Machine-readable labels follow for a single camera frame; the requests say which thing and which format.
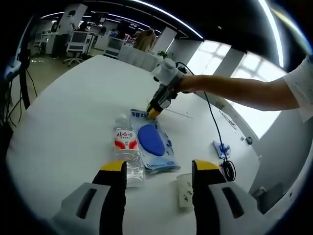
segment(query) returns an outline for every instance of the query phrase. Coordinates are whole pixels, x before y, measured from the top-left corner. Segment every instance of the hand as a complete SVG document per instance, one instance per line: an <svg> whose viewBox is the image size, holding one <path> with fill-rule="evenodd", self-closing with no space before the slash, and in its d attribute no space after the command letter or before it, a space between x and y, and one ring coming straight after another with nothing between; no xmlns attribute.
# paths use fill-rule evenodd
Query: hand
<svg viewBox="0 0 313 235"><path fill-rule="evenodd" d="M178 85L177 91L178 92L196 92L198 91L198 86L200 83L199 76L184 76L181 79L180 84Z"/></svg>

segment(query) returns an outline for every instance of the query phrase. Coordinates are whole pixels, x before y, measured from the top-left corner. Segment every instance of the water bottle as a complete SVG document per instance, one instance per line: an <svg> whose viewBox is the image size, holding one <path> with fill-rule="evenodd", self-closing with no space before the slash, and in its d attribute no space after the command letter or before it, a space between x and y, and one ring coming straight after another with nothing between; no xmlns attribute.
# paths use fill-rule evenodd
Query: water bottle
<svg viewBox="0 0 313 235"><path fill-rule="evenodd" d="M127 187L141 186L144 181L141 152L136 133L125 115L116 118L113 135L115 158L127 161Z"/></svg>

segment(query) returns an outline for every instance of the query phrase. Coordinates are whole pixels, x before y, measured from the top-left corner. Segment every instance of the paper cup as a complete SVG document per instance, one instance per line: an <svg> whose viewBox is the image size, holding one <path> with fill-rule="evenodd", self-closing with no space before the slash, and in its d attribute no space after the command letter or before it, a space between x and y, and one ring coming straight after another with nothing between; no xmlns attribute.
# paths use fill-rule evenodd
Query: paper cup
<svg viewBox="0 0 313 235"><path fill-rule="evenodd" d="M193 207L192 205L192 176L190 174L182 174L177 177L178 193L179 193L179 207Z"/></svg>

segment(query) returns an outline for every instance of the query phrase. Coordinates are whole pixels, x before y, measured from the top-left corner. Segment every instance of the window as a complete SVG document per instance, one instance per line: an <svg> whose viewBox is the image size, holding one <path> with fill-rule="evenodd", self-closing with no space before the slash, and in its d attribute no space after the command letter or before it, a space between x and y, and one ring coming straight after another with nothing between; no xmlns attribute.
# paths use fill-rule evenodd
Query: window
<svg viewBox="0 0 313 235"><path fill-rule="evenodd" d="M212 75L230 49L230 45L213 41L204 41L188 63L195 75Z"/></svg>
<svg viewBox="0 0 313 235"><path fill-rule="evenodd" d="M270 82L285 74L286 72L264 58L248 52L234 71L232 77L251 78L263 82ZM280 111L263 112L237 104L233 101L227 101L240 114L259 139L272 126L280 114Z"/></svg>

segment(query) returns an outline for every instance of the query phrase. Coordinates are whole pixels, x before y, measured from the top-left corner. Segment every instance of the table surface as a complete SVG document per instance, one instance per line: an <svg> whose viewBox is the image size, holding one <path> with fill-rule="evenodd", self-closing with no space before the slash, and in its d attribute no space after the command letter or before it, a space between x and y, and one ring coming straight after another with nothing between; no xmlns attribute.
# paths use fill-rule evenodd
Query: table surface
<svg viewBox="0 0 313 235"><path fill-rule="evenodd" d="M64 73L27 109L13 134L7 163L26 204L39 217L53 216L61 201L92 182L112 156L115 118L144 110L158 88L145 70L101 55ZM240 130L212 106L223 142L231 146L235 182L249 191L259 161ZM208 104L179 94L158 117L173 144L179 172L147 176L143 188L126 190L124 234L195 234L193 210L179 209L176 177L191 172L191 161L218 163L212 141L218 134Z"/></svg>

